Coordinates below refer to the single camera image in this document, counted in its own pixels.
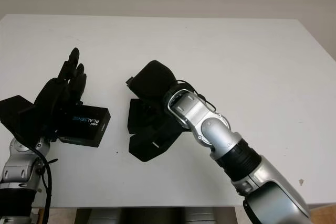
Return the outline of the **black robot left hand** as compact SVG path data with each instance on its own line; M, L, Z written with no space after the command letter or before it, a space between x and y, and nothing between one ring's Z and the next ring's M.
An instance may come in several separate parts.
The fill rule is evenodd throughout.
M57 77L50 79L39 92L34 102L32 122L24 127L22 139L30 144L40 138L57 139L58 131L76 105L82 105L81 97L86 86L87 75L79 63L79 49L74 48Z

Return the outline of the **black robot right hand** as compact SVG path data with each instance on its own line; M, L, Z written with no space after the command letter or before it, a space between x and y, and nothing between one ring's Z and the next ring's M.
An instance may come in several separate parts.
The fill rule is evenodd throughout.
M164 96L175 84L173 72L157 60L130 77L126 85L137 98L130 102L128 126L144 127L155 119L165 118Z

